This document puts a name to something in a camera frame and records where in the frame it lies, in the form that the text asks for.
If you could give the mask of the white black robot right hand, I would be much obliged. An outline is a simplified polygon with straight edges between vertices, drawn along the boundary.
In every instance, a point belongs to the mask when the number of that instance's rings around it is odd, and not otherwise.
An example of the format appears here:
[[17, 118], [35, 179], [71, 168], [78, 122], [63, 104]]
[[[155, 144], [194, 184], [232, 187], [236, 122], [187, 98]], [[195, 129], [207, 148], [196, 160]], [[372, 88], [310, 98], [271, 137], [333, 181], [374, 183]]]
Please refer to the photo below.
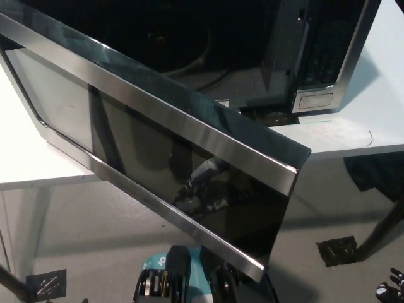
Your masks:
[[403, 273], [396, 268], [390, 268], [390, 280], [396, 287], [381, 282], [376, 289], [376, 298], [384, 303], [403, 303]]

